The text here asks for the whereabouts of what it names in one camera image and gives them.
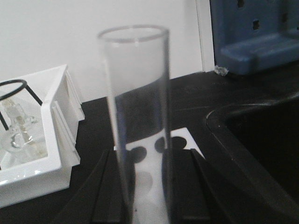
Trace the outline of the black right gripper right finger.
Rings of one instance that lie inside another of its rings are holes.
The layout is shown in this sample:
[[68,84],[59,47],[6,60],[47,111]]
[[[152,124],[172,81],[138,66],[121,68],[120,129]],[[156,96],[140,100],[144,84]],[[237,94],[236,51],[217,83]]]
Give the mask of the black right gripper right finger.
[[238,189],[194,149],[175,148],[175,205],[180,224],[297,224]]

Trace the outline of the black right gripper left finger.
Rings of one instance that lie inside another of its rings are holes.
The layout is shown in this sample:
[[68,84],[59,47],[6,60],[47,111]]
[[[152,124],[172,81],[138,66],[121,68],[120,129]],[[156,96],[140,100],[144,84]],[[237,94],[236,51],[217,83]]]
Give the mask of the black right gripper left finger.
[[116,153],[106,150],[77,193],[56,216],[57,224],[125,224]]

